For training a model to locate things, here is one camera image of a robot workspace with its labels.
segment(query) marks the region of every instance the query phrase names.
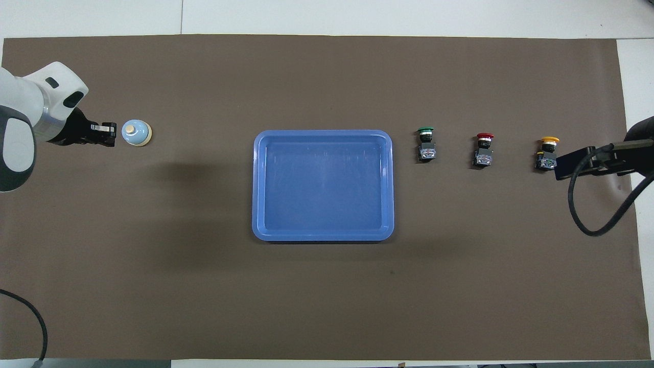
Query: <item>black cable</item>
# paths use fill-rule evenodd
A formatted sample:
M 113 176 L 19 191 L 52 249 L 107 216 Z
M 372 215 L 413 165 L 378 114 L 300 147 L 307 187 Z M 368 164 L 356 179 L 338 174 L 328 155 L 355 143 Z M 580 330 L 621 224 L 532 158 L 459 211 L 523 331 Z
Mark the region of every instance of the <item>black cable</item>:
M 45 322 L 43 321 L 43 317 L 41 317 L 41 313 L 39 313 L 39 311 L 36 309 L 36 307 L 32 305 L 32 303 L 28 302 L 27 300 L 25 300 L 19 295 L 16 295 L 14 293 L 2 289 L 0 289 L 0 294 L 4 294 L 10 298 L 16 299 L 17 301 L 25 304 L 39 320 L 39 325 L 41 325 L 41 333 L 43 334 L 43 347 L 41 348 L 41 355 L 39 356 L 39 360 L 42 361 L 43 359 L 45 359 L 45 352 L 48 350 L 48 329 L 45 327 Z
M 617 224 L 618 221 L 624 216 L 624 214 L 627 212 L 629 207 L 634 203 L 636 198 L 642 193 L 642 191 L 647 188 L 649 184 L 651 184 L 652 181 L 654 181 L 654 173 L 649 174 L 648 176 L 643 179 L 643 181 L 640 182 L 636 186 L 636 188 L 629 193 L 627 196 L 627 199 L 625 199 L 624 202 L 618 207 L 617 211 L 611 216 L 609 221 L 601 227 L 599 230 L 589 230 L 579 219 L 579 215 L 577 214 L 577 210 L 574 207 L 574 185 L 575 182 L 577 181 L 577 177 L 581 173 L 581 170 L 583 167 L 588 163 L 588 161 L 598 153 L 606 153 L 606 152 L 611 152 L 613 150 L 613 144 L 608 144 L 605 146 L 602 146 L 600 148 L 592 150 L 586 157 L 584 157 L 581 161 L 579 161 L 579 164 L 575 167 L 572 177 L 570 177 L 570 185 L 568 186 L 568 207 L 570 207 L 570 215 L 572 215 L 572 219 L 574 220 L 574 223 L 577 224 L 577 227 L 586 235 L 588 236 L 601 236 L 606 234 L 609 230 L 611 230 L 615 224 Z

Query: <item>brown paper backdrop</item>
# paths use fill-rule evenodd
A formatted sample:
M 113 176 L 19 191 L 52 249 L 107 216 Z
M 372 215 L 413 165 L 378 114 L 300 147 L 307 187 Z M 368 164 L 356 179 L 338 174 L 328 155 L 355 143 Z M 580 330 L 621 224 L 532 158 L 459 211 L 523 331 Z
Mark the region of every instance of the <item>brown paper backdrop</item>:
M 149 122 L 142 148 L 38 146 L 0 196 L 0 284 L 33 301 L 53 357 L 649 359 L 633 210 L 578 231 L 567 182 L 534 172 L 622 140 L 615 41 L 277 35 L 8 39 L 3 66 L 59 60 L 96 121 Z M 420 126 L 438 158 L 415 163 Z M 250 229 L 252 142 L 268 129 L 382 129 L 395 233 L 267 244 Z M 495 163 L 470 168 L 478 132 Z M 583 178 L 592 227 L 628 179 Z M 2 300 L 2 358 L 39 329 Z

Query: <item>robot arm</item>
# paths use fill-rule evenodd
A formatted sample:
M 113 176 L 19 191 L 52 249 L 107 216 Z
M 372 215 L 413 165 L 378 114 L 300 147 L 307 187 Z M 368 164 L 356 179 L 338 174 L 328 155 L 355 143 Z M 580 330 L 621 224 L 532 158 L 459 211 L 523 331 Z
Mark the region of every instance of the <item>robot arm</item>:
M 0 67 L 0 192 L 27 181 L 37 142 L 114 146 L 116 124 L 89 121 L 77 108 L 87 93 L 84 82 L 59 62 L 25 77 Z
M 643 179 L 609 221 L 598 230 L 589 230 L 579 218 L 574 206 L 574 186 L 583 175 L 626 175 L 638 172 Z M 570 215 L 579 229 L 589 236 L 601 236 L 611 230 L 627 212 L 636 198 L 654 181 L 654 117 L 634 125 L 622 142 L 609 143 L 596 148 L 582 148 L 557 159 L 555 168 L 557 180 L 570 178 L 568 185 L 568 207 Z

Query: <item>plastic tray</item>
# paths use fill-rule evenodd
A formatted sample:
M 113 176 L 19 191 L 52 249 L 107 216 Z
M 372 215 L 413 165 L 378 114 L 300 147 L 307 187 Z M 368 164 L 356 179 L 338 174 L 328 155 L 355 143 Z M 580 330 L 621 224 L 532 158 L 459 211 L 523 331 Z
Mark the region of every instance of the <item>plastic tray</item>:
M 269 242 L 374 242 L 394 229 L 381 130 L 266 130 L 254 140 L 252 230 Z

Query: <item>blue tray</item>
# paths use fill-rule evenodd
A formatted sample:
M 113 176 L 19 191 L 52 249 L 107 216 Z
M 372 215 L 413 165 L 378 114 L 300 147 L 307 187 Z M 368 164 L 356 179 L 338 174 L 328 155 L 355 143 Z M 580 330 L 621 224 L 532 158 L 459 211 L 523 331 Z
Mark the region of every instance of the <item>blue tray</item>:
M 266 130 L 254 140 L 252 231 L 268 242 L 370 242 L 394 228 L 381 130 Z

